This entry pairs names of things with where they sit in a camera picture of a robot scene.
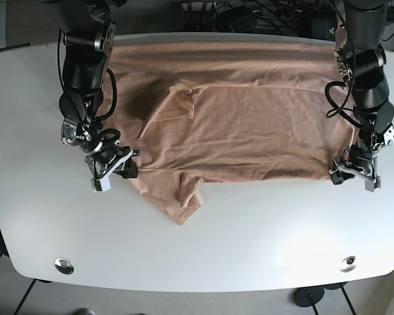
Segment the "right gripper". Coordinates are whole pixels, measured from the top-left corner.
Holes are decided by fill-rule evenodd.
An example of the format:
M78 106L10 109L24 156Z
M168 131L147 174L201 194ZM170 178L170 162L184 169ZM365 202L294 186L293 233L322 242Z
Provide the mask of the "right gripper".
M124 179L135 179L139 170L133 158L141 151L128 146L120 146L121 133L116 129L105 129L98 132L94 128L87 129L80 123L65 119L61 128L63 143L77 146L85 154L85 163L92 173L93 179L102 179L116 174Z

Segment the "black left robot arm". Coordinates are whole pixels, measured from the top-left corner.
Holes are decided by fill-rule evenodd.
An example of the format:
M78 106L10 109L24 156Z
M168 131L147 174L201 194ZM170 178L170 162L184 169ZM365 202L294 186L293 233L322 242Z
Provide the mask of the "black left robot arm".
M378 154L394 142L394 106L384 73L387 62L380 43L384 33L387 1L329 1L337 16L336 62L342 81L325 87L331 110L326 117L341 116L359 132L356 143L332 160L334 184L354 177L373 192L380 188Z

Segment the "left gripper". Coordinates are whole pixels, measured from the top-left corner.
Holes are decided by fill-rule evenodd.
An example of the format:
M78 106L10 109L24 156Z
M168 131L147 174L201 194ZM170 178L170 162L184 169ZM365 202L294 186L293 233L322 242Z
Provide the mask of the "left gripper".
M329 170L333 184L343 184L346 180L359 177L363 181L375 179L378 175L378 154L380 149L391 146L394 142L394 127L390 125L383 134L378 136L370 148L360 140L358 144L346 146L343 152L332 160Z

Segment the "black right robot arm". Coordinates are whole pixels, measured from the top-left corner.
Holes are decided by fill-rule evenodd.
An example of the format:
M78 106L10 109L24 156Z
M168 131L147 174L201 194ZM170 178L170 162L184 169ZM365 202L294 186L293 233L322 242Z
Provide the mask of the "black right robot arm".
M117 129L103 127L118 101L116 78L108 68L116 25L106 1L49 1L48 6L61 23L58 44L66 47L65 58L57 60L61 139L83 151L94 191L105 192L111 174L137 177L132 159L140 154L120 146Z

